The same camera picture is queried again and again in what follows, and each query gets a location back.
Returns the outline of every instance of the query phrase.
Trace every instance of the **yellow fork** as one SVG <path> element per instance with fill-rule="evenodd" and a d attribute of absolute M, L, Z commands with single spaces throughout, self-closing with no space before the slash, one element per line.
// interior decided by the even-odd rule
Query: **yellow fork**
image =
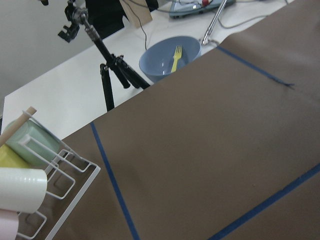
<path fill-rule="evenodd" d="M 178 45 L 178 46 L 176 46 L 175 51 L 174 51 L 174 55 L 173 55 L 173 65 L 171 68 L 172 73 L 177 70 L 178 61 L 181 57 L 182 57 L 182 47 L 181 47 L 181 45 Z"/>

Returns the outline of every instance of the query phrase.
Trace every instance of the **white wall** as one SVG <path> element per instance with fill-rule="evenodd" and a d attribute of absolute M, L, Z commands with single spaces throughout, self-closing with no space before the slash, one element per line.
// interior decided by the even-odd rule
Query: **white wall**
<path fill-rule="evenodd" d="M 66 6 L 67 0 L 50 0 L 48 6 L 0 0 L 0 118 L 6 95 L 93 44 L 84 26 L 70 43 L 57 36 L 63 25 L 70 26 Z"/>

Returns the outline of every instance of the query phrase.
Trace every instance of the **tripod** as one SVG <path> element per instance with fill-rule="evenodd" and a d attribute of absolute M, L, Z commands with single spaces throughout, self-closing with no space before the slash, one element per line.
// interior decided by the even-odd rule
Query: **tripod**
<path fill-rule="evenodd" d="M 109 111 L 115 108 L 109 69 L 115 73 L 125 89 L 129 88 L 130 84 L 132 84 L 136 89 L 146 89 L 150 85 L 123 60 L 123 55 L 115 56 L 114 54 L 109 53 L 97 30 L 94 26 L 89 24 L 87 9 L 74 6 L 74 1 L 75 0 L 69 0 L 68 6 L 64 10 L 66 18 L 71 22 L 71 26 L 63 26 L 66 32 L 61 31 L 58 36 L 69 43 L 77 36 L 80 29 L 79 25 L 85 26 L 85 32 L 106 60 L 106 64 L 100 64 L 100 74 L 106 109 Z"/>

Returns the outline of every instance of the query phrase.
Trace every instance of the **blue tape strip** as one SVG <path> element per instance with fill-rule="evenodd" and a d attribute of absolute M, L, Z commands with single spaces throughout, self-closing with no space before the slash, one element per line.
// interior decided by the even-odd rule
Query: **blue tape strip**
<path fill-rule="evenodd" d="M 225 48 L 223 48 L 221 46 L 217 46 L 216 48 L 219 49 L 220 51 L 222 51 L 223 53 L 229 55 L 230 57 L 232 57 L 232 58 L 238 60 L 239 62 L 243 63 L 247 67 L 249 67 L 249 68 L 261 73 L 262 75 L 266 76 L 269 79 L 272 79 L 273 81 L 277 82 L 278 84 L 282 84 L 282 85 L 285 85 L 287 87 L 291 87 L 291 86 L 295 85 L 294 83 L 286 83 L 286 82 L 282 81 L 280 78 L 278 78 L 278 77 L 266 72 L 265 70 L 255 66 L 255 65 L 253 65 L 252 63 L 244 60 L 243 58 L 239 57 L 238 55 L 230 52 L 229 50 L 227 50 L 227 49 L 225 49 Z"/>
<path fill-rule="evenodd" d="M 93 122 L 90 123 L 90 126 L 91 126 L 91 129 L 92 129 L 96 144 L 98 145 L 98 148 L 100 150 L 100 154 L 102 156 L 106 171 L 109 174 L 109 178 L 111 180 L 114 192 L 116 194 L 116 197 L 118 199 L 118 202 L 119 202 L 119 204 L 121 206 L 121 209 L 122 209 L 122 212 L 124 214 L 126 223 L 128 224 L 128 227 L 130 229 L 131 235 L 132 235 L 134 240 L 140 240 L 140 237 L 139 237 L 138 232 L 137 232 L 137 230 L 135 228 L 134 222 L 132 221 L 132 218 L 130 216 L 129 210 L 128 210 L 127 206 L 126 206 L 125 200 L 124 200 L 124 198 L 123 198 L 123 196 L 121 194 L 121 191 L 120 191 L 120 188 L 118 186 L 116 177 L 115 177 L 115 175 L 114 175 L 114 173 L 112 171 L 111 165 L 110 165 L 110 163 L 108 161 L 108 158 L 107 158 L 106 152 L 104 150 L 104 147 L 103 147 L 103 145 L 102 145 L 102 143 L 100 141 L 100 137 L 98 135 L 96 126 L 95 126 L 95 124 Z"/>
<path fill-rule="evenodd" d="M 307 171 L 306 173 L 304 173 L 302 176 L 298 177 L 296 180 L 289 183 L 284 189 L 278 191 L 271 197 L 267 198 L 258 206 L 248 211 L 246 214 L 242 215 L 241 217 L 239 217 L 237 220 L 235 220 L 234 222 L 226 226 L 221 231 L 217 232 L 208 240 L 220 240 L 224 238 L 226 235 L 228 235 L 229 233 L 231 233 L 232 231 L 240 227 L 245 222 L 252 219 L 254 216 L 256 216 L 257 214 L 259 214 L 260 212 L 268 208 L 270 205 L 272 205 L 273 203 L 275 203 L 276 201 L 278 201 L 279 199 L 281 199 L 282 197 L 290 193 L 292 190 L 294 190 L 299 185 L 301 185 L 302 183 L 304 183 L 305 181 L 307 181 L 308 179 L 310 179 L 311 177 L 313 177 L 319 172 L 320 172 L 320 163 L 315 167 L 313 167 L 312 169 L 310 169 L 309 171 Z"/>

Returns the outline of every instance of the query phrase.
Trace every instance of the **blue bowl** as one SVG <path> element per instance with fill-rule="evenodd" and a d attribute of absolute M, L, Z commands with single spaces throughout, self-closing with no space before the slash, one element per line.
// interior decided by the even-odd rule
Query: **blue bowl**
<path fill-rule="evenodd" d="M 156 43 L 144 52 L 139 61 L 141 71 L 154 83 L 170 75 L 178 45 L 182 46 L 182 57 L 178 61 L 177 70 L 201 55 L 199 40 L 190 36 L 171 37 Z"/>

